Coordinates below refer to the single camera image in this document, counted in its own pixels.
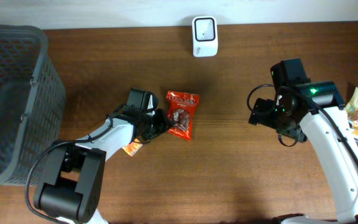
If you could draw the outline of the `orange tissue pack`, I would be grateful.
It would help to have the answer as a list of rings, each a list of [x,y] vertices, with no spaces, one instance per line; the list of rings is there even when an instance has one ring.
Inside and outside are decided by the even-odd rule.
[[[143,144],[137,138],[135,138],[130,144],[123,146],[122,150],[132,157],[142,146]]]

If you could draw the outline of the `red candy bag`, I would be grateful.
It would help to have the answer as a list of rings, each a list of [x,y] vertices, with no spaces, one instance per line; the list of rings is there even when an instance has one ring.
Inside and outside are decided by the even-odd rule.
[[[168,91],[166,100],[170,104],[167,118],[172,124],[168,132],[191,141],[193,117],[199,105],[200,96],[193,93]]]

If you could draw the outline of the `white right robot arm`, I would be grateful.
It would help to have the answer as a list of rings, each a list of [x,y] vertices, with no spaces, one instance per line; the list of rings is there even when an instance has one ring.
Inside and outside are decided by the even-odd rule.
[[[249,123],[274,129],[279,139],[309,141],[333,194],[336,223],[358,223],[358,146],[337,86],[312,82],[298,58],[273,65],[270,76],[275,96],[248,107]]]

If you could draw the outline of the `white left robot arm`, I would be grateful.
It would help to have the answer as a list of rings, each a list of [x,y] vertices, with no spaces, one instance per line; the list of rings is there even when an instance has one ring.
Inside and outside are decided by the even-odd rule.
[[[148,144],[171,128],[158,98],[131,88],[127,102],[107,114],[104,124],[87,136],[58,140],[30,168],[26,186],[45,163],[33,199],[25,202],[35,215],[55,223],[106,223],[98,210],[106,161],[131,144]]]

